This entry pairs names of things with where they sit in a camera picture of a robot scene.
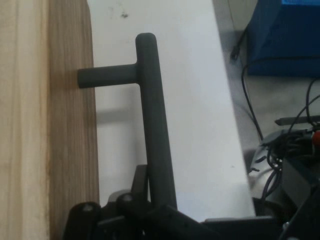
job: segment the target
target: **gray floor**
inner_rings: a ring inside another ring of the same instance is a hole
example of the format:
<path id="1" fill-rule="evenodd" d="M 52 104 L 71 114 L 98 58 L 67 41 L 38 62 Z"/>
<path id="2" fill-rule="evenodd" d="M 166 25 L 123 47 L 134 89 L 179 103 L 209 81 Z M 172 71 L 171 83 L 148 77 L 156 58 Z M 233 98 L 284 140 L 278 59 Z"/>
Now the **gray floor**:
<path id="1" fill-rule="evenodd" d="M 251 19 L 256 3 L 257 0 L 213 0 L 239 137 L 247 164 L 259 145 L 259 138 L 241 85 L 240 76 L 243 64 L 240 60 L 230 63 L 229 55 L 241 31 Z M 242 62 L 245 62 L 245 59 L 246 46 L 244 44 L 241 52 Z M 246 77 L 249 97 L 265 136 L 282 129 L 274 123 L 276 119 L 295 117 L 305 106 L 306 91 L 310 81 L 308 78 Z M 310 97 L 316 96 L 319 92 L 320 81 L 314 85 Z M 310 111 L 313 115 L 319 115 L 320 101 L 315 102 L 310 107 Z M 296 128 L 299 129 L 308 127 L 307 124 L 296 125 Z"/>

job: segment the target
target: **blue container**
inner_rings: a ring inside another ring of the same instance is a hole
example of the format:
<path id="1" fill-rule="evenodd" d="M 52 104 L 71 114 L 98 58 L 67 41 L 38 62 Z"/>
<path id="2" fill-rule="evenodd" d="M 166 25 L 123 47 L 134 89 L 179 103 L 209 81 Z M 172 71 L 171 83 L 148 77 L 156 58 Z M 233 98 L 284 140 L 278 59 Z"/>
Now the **blue container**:
<path id="1" fill-rule="evenodd" d="M 249 75 L 320 77 L 320 0 L 258 0 L 248 25 Z"/>

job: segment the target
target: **black cable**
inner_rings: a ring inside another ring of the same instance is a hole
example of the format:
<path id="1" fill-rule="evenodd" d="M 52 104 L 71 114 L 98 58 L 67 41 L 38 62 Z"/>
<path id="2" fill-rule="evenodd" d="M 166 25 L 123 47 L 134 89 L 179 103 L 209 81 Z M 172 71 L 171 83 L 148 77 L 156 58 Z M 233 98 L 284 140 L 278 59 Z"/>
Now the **black cable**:
<path id="1" fill-rule="evenodd" d="M 298 118 L 300 117 L 300 115 L 307 109 L 307 107 L 309 107 L 314 101 L 316 101 L 316 100 L 319 99 L 319 98 L 320 98 L 320 95 L 316 96 L 314 99 L 312 99 L 312 100 L 308 103 L 308 105 L 306 105 L 306 106 L 299 112 L 299 114 L 295 117 L 293 123 L 291 124 L 291 126 L 290 126 L 290 128 L 289 128 L 288 134 L 291 133 L 292 128 L 293 128 L 294 125 L 296 124 L 296 122 L 297 122 Z"/>
<path id="2" fill-rule="evenodd" d="M 245 36 L 246 36 L 247 32 L 248 32 L 248 26 L 246 26 L 246 28 L 245 28 L 244 31 L 242 32 L 242 34 L 241 34 L 238 42 L 236 43 L 236 45 L 235 45 L 235 46 L 233 47 L 233 49 L 232 49 L 232 52 L 231 52 L 231 54 L 230 54 L 230 59 L 231 59 L 232 61 L 234 61 L 234 62 L 235 62 L 235 61 L 238 59 L 238 57 L 239 57 L 240 49 L 241 49 L 241 44 L 242 44 L 243 40 L 245 39 Z"/>
<path id="3" fill-rule="evenodd" d="M 255 125 L 255 128 L 256 128 L 256 131 L 258 132 L 259 134 L 259 137 L 260 137 L 260 140 L 262 141 L 264 139 L 264 135 L 261 131 L 261 128 L 260 128 L 260 125 L 258 123 L 258 120 L 256 118 L 256 115 L 255 115 L 255 112 L 254 112 L 254 109 L 251 105 L 251 102 L 250 102 L 250 99 L 249 99 L 249 96 L 248 96 L 248 93 L 247 93 L 247 90 L 246 90 L 246 84 L 245 84 L 245 73 L 246 73 L 246 69 L 249 67 L 249 65 L 246 65 L 244 66 L 243 70 L 242 70 L 242 73 L 241 73 L 241 83 L 242 83 L 242 88 L 243 88 L 243 92 L 244 92 L 244 95 L 245 95 L 245 99 L 246 99 L 246 102 L 249 106 L 249 109 L 250 109 L 250 112 L 251 112 L 251 115 L 252 115 L 252 120 L 253 120 L 253 123 Z"/>
<path id="4" fill-rule="evenodd" d="M 312 120 L 311 120 L 311 117 L 310 117 L 310 110 L 309 110 L 309 100 L 310 100 L 310 91 L 311 91 L 311 88 L 312 88 L 312 85 L 317 81 L 319 80 L 319 78 L 317 79 L 314 79 L 309 87 L 308 87 L 308 90 L 306 92 L 306 100 L 305 100 L 305 105 L 306 105 L 306 117 L 307 117 L 307 120 L 308 120 L 308 123 L 311 124 L 313 127 L 315 127 L 317 124 L 315 124 Z"/>
<path id="5" fill-rule="evenodd" d="M 242 83 L 242 88 L 243 88 L 243 92 L 244 92 L 244 95 L 245 95 L 245 99 L 247 101 L 247 104 L 249 106 L 249 109 L 250 109 L 250 112 L 252 114 L 252 118 L 253 118 L 253 123 L 255 125 L 255 128 L 259 134 L 259 137 L 261 139 L 261 141 L 264 139 L 264 136 L 262 134 L 262 131 L 261 131 L 261 128 L 260 128 L 260 125 L 258 123 L 258 120 L 256 118 L 256 115 L 254 113 L 254 110 L 253 110 L 253 107 L 251 105 L 251 102 L 249 100 L 249 96 L 248 96 L 248 93 L 247 93 L 247 90 L 246 90 L 246 85 L 245 85 L 245 73 L 246 73 L 246 70 L 252 66 L 252 65 L 256 65 L 256 64 L 260 64 L 260 63 L 263 63 L 263 62 L 266 62 L 266 61 L 278 61 L 278 60 L 309 60 L 309 59 L 320 59 L 320 55 L 318 56 L 279 56 L 279 57 L 266 57 L 266 58 L 261 58 L 261 59 L 258 59 L 258 60 L 255 60 L 247 65 L 245 65 L 242 69 L 242 73 L 241 73 L 241 83 Z"/>

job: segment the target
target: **wood grain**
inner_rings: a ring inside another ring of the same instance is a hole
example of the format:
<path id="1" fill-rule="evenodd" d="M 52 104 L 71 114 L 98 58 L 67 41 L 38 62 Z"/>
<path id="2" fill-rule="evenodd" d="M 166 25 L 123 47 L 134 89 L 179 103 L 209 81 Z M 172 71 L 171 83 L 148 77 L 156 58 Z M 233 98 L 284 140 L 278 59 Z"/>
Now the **wood grain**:
<path id="1" fill-rule="evenodd" d="M 50 235 L 62 238 L 73 205 L 99 201 L 94 89 L 79 89 L 77 70 L 93 67 L 86 0 L 49 1 Z"/>
<path id="2" fill-rule="evenodd" d="M 62 239 L 70 208 L 98 201 L 86 0 L 0 0 L 0 239 Z"/>

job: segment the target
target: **t-shaped handle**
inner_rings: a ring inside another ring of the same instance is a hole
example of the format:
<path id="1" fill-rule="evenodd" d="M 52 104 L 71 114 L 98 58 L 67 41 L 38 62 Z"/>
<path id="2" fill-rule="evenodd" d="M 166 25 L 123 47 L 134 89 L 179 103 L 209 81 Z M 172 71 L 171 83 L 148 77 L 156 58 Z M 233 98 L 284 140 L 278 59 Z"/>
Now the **t-shaped handle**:
<path id="1" fill-rule="evenodd" d="M 135 64 L 81 69 L 78 84 L 80 88 L 139 84 L 151 203 L 177 208 L 156 37 L 139 34 L 135 46 Z"/>

